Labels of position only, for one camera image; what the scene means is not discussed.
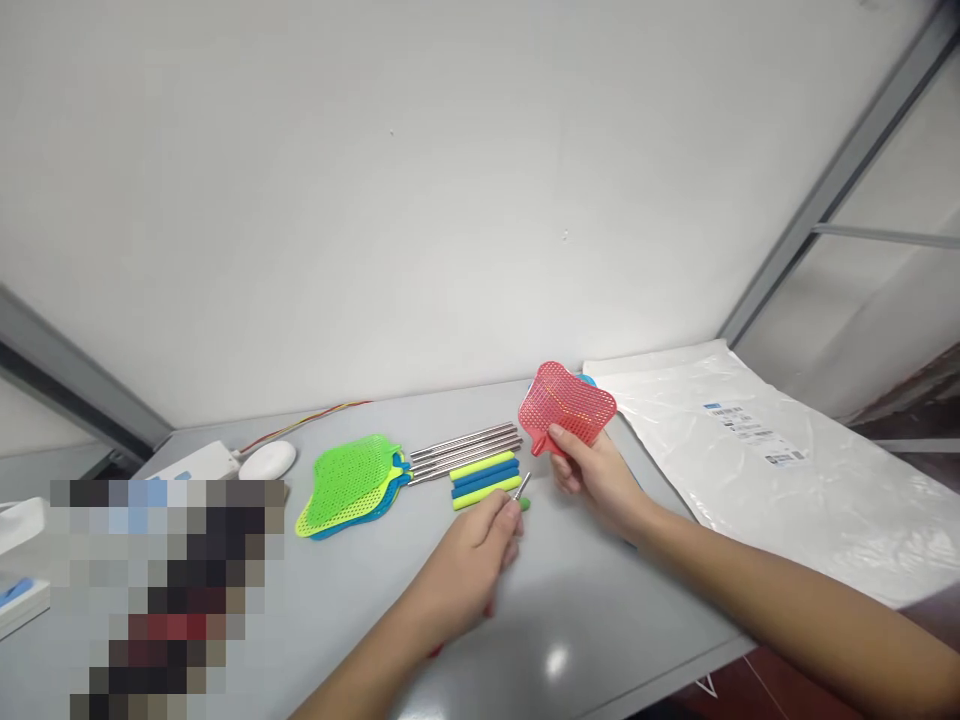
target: gray table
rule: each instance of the gray table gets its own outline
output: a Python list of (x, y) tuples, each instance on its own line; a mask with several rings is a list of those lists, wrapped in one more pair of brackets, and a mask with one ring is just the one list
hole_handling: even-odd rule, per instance
[[(450, 482), (441, 479), (403, 489), (376, 522), (322, 542), (298, 538), (293, 525), (312, 491), (317, 456), (374, 432), (412, 451), (515, 419), (526, 388), (514, 382), (377, 402), (289, 435), (300, 456), (284, 478), (291, 487), (284, 534), (268, 538), (264, 588), (247, 590), (245, 639), (228, 642), (226, 668), (208, 671), (207, 694), (187, 697), (189, 716), (285, 720), (396, 599), (454, 518)], [(137, 477), (213, 440), (242, 447), (300, 417), (177, 432)], [(610, 434), (643, 489), (686, 514), (626, 423), (617, 418)], [(556, 492), (546, 457), (524, 450), (520, 463), (533, 471), (525, 493), (532, 508), (520, 557), (501, 582), (497, 617), (449, 644), (401, 700), (397, 717), (619, 720), (753, 647)], [(22, 713), (11, 717), (63, 716), (52, 710), (65, 707), (68, 686), (83, 691), (84, 653), (105, 663), (108, 615), (135, 594), (98, 589), (86, 615), (60, 617), (56, 637), (49, 623), (35, 621), (11, 636), (21, 636), (16, 647), (0, 643), (0, 698)], [(74, 605), (82, 595), (83, 588), (71, 590)], [(54, 656), (57, 668), (44, 667)], [(8, 673), (11, 663), (17, 669)]]

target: red fly swatter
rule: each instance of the red fly swatter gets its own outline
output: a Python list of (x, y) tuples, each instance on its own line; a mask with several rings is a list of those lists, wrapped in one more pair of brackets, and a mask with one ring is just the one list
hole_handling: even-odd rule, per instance
[(520, 403), (519, 420), (533, 440), (531, 453), (539, 455), (548, 450), (566, 457), (547, 434), (550, 423), (556, 423), (590, 445), (616, 414), (617, 401), (613, 395), (571, 375), (560, 363), (550, 361), (537, 370), (527, 396)]

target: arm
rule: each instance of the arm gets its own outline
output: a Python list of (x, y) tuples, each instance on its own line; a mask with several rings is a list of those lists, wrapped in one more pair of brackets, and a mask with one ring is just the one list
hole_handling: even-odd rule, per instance
[(960, 712), (960, 655), (939, 640), (826, 575), (660, 507), (606, 434), (592, 447), (558, 426), (550, 434), (573, 459), (552, 457), (561, 491), (805, 673), (872, 715)]
[(434, 649), (492, 615), (497, 579), (522, 534), (520, 505), (502, 490), (461, 513), (400, 599), (290, 720), (386, 717)]

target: white plastic bag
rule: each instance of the white plastic bag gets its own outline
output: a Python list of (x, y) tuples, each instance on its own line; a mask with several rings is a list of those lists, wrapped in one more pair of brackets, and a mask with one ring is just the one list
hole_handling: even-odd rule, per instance
[(960, 495), (768, 385), (722, 340), (583, 369), (707, 527), (893, 608), (960, 580)]

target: barcode sticker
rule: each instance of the barcode sticker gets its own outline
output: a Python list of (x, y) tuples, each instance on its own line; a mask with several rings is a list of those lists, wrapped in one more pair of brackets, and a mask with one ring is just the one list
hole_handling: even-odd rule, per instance
[(757, 418), (735, 403), (708, 403), (703, 409), (720, 421), (743, 444), (753, 448), (776, 468), (807, 465), (810, 461), (780, 433), (766, 427)]

